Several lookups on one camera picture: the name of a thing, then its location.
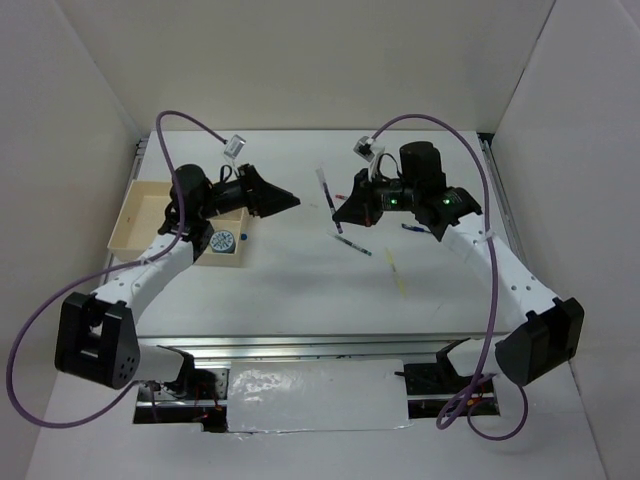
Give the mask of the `green gel pen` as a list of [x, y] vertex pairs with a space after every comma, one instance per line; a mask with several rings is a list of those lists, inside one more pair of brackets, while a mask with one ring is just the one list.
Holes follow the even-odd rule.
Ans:
[[356, 250], [356, 251], [358, 251], [358, 252], [360, 252], [360, 253], [362, 253], [362, 254], [364, 254], [366, 256], [371, 257], [373, 255], [373, 253], [370, 250], [360, 246], [357, 243], [354, 243], [353, 241], [343, 237], [342, 235], [340, 235], [338, 233], [334, 233], [334, 232], [331, 232], [331, 231], [327, 231], [326, 233], [330, 237], [332, 237], [333, 239], [341, 242], [342, 244], [344, 244], [344, 245], [346, 245], [346, 246], [348, 246], [348, 247], [350, 247], [350, 248], [352, 248], [352, 249], [354, 249], [354, 250]]

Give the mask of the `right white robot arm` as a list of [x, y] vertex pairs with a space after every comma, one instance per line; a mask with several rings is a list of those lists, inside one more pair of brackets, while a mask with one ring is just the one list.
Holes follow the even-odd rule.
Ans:
[[489, 367], [526, 386], [574, 357], [584, 309], [540, 283], [514, 252], [486, 226], [486, 209], [461, 187], [448, 185], [441, 156], [428, 141], [403, 145], [401, 170], [380, 171], [384, 155], [372, 139], [354, 148], [367, 160], [354, 177], [350, 196], [334, 213], [338, 223], [372, 227], [390, 211], [410, 212], [478, 278], [497, 290], [497, 316], [510, 332], [492, 340]]

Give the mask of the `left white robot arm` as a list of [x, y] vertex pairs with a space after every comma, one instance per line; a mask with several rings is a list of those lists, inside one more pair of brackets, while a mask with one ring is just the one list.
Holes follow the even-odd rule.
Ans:
[[238, 209], [266, 218], [299, 205], [293, 193], [240, 166], [233, 181], [212, 183], [201, 167], [175, 170], [164, 221], [150, 246], [122, 272], [89, 294], [73, 292], [61, 306], [54, 356], [63, 373], [120, 390], [130, 383], [161, 383], [176, 399], [196, 390], [192, 355], [174, 347], [141, 346], [136, 325], [153, 300], [204, 254], [212, 218]]

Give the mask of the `purple gel pen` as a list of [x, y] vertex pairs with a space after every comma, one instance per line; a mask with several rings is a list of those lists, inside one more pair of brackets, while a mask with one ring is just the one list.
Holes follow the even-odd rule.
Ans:
[[342, 228], [341, 224], [338, 221], [335, 221], [334, 218], [333, 218], [334, 214], [336, 213], [336, 208], [335, 208], [335, 205], [334, 205], [334, 202], [333, 202], [330, 190], [329, 190], [328, 183], [326, 181], [324, 170], [322, 168], [317, 168], [315, 170], [315, 173], [316, 173], [316, 176], [318, 178], [320, 187], [321, 187], [321, 189], [323, 191], [324, 197], [326, 199], [330, 214], [332, 216], [332, 221], [334, 223], [334, 226], [336, 227], [336, 231], [337, 231], [338, 234], [342, 234], [343, 233], [343, 228]]

